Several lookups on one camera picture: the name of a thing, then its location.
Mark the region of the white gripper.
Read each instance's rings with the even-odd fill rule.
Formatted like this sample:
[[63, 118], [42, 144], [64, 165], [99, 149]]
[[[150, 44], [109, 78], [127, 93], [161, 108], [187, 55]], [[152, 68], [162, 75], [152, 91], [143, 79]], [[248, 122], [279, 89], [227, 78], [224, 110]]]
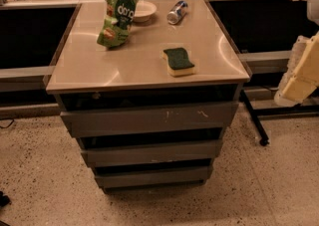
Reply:
[[319, 87], [319, 34], [294, 43], [274, 101], [282, 107], [301, 104]]

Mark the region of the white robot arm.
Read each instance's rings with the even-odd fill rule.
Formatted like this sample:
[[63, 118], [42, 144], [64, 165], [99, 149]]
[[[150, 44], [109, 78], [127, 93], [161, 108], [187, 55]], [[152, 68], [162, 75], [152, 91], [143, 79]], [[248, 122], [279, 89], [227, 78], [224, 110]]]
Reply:
[[[319, 25], [319, 0], [303, 1], [307, 3], [307, 18]], [[319, 32], [311, 38], [297, 38], [274, 100], [279, 106], [294, 107], [302, 104], [318, 87]]]

